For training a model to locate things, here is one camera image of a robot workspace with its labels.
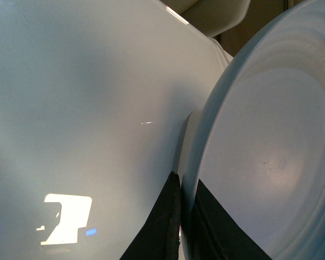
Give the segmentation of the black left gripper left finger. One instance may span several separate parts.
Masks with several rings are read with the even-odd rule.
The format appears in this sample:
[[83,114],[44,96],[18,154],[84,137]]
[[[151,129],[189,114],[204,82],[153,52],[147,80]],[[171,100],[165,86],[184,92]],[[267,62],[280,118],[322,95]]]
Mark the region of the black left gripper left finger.
[[146,222],[121,259],[178,259],[180,214],[180,180],[171,172]]

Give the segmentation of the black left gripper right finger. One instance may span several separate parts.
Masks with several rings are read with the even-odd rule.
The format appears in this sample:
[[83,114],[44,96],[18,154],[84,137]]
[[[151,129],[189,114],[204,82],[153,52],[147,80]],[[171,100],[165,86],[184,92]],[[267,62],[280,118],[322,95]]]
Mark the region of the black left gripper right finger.
[[192,217],[194,259],[270,259],[236,224],[202,181]]

